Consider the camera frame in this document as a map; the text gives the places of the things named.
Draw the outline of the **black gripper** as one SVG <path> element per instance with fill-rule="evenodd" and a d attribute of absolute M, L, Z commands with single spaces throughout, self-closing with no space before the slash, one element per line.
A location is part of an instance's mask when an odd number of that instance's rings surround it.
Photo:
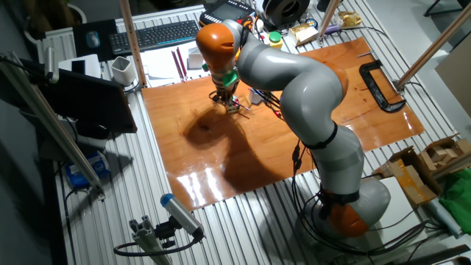
<path fill-rule="evenodd" d="M 230 87 L 216 86 L 216 94 L 213 95 L 213 101 L 220 103 L 223 107 L 226 104 L 231 104 L 231 106 L 236 106 L 236 99 L 233 97 L 233 94 L 236 92 L 237 85 L 232 85 Z"/>

